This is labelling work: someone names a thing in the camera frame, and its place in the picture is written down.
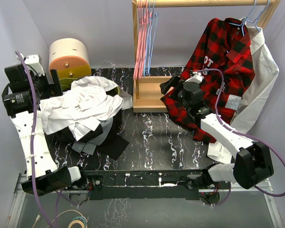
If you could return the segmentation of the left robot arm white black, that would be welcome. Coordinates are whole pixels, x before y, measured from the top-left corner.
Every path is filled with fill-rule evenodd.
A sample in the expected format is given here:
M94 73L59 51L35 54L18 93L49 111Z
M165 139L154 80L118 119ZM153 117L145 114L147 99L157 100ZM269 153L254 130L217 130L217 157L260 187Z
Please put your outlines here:
M27 180L21 184L23 191L42 196L71 185L79 190L86 188L88 177L79 167L57 167L42 129L40 101L62 94L57 71L53 70L51 84L39 54L19 55L18 60L20 64L4 69L9 83L1 98L24 152Z

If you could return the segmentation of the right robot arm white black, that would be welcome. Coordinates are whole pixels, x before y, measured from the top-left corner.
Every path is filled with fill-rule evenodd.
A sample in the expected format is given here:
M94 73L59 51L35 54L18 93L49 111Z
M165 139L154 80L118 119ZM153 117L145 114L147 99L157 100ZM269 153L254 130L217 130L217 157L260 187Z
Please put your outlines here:
M235 159L230 164L215 164L203 171L202 183L214 188L220 181L237 182L244 189L249 189L274 174L270 150L262 142L248 139L223 121L218 121L215 111L203 100L200 80L182 81L172 77L160 84L161 94L165 95L171 87L175 88L172 98L185 107L189 122L213 136Z

